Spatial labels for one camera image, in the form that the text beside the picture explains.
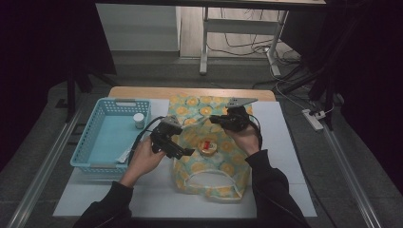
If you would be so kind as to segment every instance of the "wooden desk edge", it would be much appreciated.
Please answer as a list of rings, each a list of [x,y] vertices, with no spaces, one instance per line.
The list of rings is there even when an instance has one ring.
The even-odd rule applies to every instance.
[[[108,96],[112,98],[169,99],[177,94],[185,94],[188,96],[257,98],[262,102],[276,101],[274,93],[270,90],[221,88],[115,86],[110,89]]]

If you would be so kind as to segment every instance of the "white mat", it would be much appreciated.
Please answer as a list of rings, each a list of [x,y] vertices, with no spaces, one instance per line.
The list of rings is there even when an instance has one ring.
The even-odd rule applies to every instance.
[[[168,100],[151,100],[152,119],[165,116]],[[279,168],[290,182],[293,196],[305,217],[316,217],[314,205],[303,178],[287,126],[276,102],[253,103],[254,115],[261,124],[262,148],[269,150],[270,163]],[[249,184],[238,203],[212,201],[203,196],[187,195],[177,190],[171,175],[172,160],[165,157],[151,173],[141,177],[133,191],[130,209],[136,218],[221,218],[249,219],[256,217],[256,205]],[[119,176],[102,177],[84,174],[75,168],[65,192],[54,211],[55,217],[81,216],[93,201],[108,192],[111,180]]]

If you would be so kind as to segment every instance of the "yellow fabric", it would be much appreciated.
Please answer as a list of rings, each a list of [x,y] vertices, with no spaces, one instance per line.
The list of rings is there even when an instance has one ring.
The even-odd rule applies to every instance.
[[[246,155],[228,137],[219,124],[208,120],[210,115],[226,114],[225,105],[230,98],[174,96],[169,100],[168,115],[175,115],[184,126],[180,136],[173,138],[178,145],[194,148],[192,156],[174,160],[173,175],[179,189],[220,200],[240,200],[249,178],[250,168],[244,161]],[[252,114],[252,106],[246,110]],[[200,153],[198,144],[202,139],[214,140],[218,152],[211,157]],[[229,178],[232,185],[204,186],[189,183],[200,173],[216,173]]]

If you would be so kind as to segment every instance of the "power strip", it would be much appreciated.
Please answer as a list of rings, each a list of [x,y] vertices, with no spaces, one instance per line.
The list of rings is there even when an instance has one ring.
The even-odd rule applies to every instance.
[[[304,109],[302,110],[302,114],[305,116],[306,120],[308,120],[309,124],[314,128],[315,131],[319,131],[323,129],[323,125],[317,120],[317,117],[315,115],[309,115],[311,110],[309,109]]]

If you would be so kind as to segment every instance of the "white wall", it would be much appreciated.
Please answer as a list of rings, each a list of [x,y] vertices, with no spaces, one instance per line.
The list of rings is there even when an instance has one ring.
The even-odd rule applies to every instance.
[[[179,7],[97,4],[97,10],[111,50],[180,49]]]

